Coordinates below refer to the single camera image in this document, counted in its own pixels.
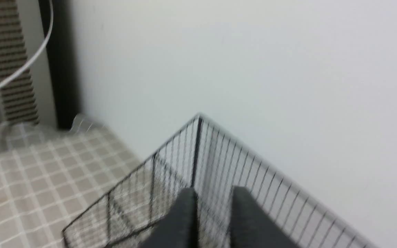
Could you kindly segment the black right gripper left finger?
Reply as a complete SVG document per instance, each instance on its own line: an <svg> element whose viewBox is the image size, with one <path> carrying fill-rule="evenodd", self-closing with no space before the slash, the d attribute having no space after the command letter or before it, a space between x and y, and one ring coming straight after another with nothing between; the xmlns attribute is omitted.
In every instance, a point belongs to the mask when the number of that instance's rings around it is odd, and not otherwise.
<svg viewBox="0 0 397 248"><path fill-rule="evenodd" d="M167 215L141 248L197 248L197 196L191 187L181 189Z"/></svg>

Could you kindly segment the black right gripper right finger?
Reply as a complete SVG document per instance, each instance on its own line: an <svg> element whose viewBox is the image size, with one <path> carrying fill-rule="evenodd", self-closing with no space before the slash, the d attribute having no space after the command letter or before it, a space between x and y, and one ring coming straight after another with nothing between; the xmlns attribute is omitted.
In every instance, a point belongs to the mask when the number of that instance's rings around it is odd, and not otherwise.
<svg viewBox="0 0 397 248"><path fill-rule="evenodd" d="M245 187L233 187L230 216L232 248L298 247L269 218Z"/></svg>

